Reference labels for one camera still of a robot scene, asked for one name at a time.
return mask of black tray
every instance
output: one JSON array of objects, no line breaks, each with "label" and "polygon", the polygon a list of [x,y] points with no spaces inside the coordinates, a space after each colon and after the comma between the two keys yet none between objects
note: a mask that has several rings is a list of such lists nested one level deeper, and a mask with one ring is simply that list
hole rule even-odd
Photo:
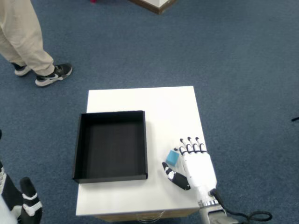
[{"label": "black tray", "polygon": [[144,111],[81,114],[73,180],[147,179]]}]

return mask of khaki pants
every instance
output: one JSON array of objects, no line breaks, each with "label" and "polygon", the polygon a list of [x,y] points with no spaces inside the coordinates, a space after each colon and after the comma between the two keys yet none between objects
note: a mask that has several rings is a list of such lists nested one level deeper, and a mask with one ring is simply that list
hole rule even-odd
[{"label": "khaki pants", "polygon": [[0,54],[46,76],[53,58],[43,50],[41,27],[30,0],[0,0]]}]

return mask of sneaker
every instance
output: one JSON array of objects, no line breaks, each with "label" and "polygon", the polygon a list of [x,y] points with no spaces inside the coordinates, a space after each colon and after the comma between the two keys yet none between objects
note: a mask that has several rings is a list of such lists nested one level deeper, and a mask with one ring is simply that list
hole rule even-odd
[{"label": "sneaker", "polygon": [[31,68],[29,68],[27,65],[19,66],[16,63],[12,63],[12,64],[14,66],[14,73],[20,77],[26,75],[31,70]]},{"label": "sneaker", "polygon": [[71,64],[60,64],[56,65],[54,72],[49,74],[48,76],[40,76],[36,75],[36,85],[38,86],[47,86],[56,81],[62,81],[67,78],[72,72]]}]

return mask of robot finger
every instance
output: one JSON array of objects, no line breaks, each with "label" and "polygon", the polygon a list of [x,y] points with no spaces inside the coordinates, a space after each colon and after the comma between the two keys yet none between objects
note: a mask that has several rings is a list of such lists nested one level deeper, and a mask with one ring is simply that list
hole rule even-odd
[{"label": "robot finger", "polygon": [[205,146],[204,143],[201,143],[201,144],[199,145],[199,147],[200,147],[200,152],[201,152],[201,153],[207,153],[206,146]]},{"label": "robot finger", "polygon": [[179,186],[181,189],[184,189],[184,190],[190,189],[188,180],[184,175],[173,171],[171,168],[168,167],[166,162],[162,162],[162,165],[167,174],[168,179],[171,182],[173,182],[175,185]]},{"label": "robot finger", "polygon": [[187,145],[188,145],[188,144],[191,145],[191,142],[189,142],[189,140],[180,139],[180,141],[184,144],[185,148],[187,148]]},{"label": "robot finger", "polygon": [[188,144],[188,145],[186,146],[186,148],[187,148],[187,152],[188,152],[189,154],[194,154],[194,153],[195,153],[193,147],[192,147],[190,144]]},{"label": "robot finger", "polygon": [[187,150],[186,150],[185,147],[183,147],[183,146],[181,146],[181,147],[179,148],[179,151],[181,152],[182,156],[188,154]]},{"label": "robot finger", "polygon": [[43,205],[38,198],[37,192],[28,177],[20,180],[23,196],[21,223],[39,224],[43,215]]},{"label": "robot finger", "polygon": [[193,138],[188,137],[189,142],[191,143],[191,145],[193,146],[194,144],[197,144],[197,141]]},{"label": "robot finger", "polygon": [[195,153],[201,153],[198,144],[194,144],[194,145],[193,145],[193,149],[194,149],[194,152],[195,152]]},{"label": "robot finger", "polygon": [[196,137],[195,139],[196,139],[196,141],[197,141],[197,143],[198,143],[198,145],[199,145],[200,152],[201,152],[201,153],[206,153],[207,150],[206,150],[206,146],[205,146],[205,144],[202,143],[202,142],[199,140],[199,137]]}]

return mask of blue carpet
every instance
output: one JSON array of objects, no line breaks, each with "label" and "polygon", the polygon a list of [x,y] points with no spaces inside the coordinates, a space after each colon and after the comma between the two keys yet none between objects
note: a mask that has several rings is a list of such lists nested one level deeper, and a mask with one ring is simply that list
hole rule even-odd
[{"label": "blue carpet", "polygon": [[160,16],[125,0],[33,4],[44,48],[74,71],[41,89],[33,73],[16,77],[0,58],[0,159],[17,185],[32,179],[43,224],[104,223],[75,216],[72,164],[89,89],[185,85],[195,88],[226,205],[268,210],[272,224],[298,222],[297,0],[179,0]]}]

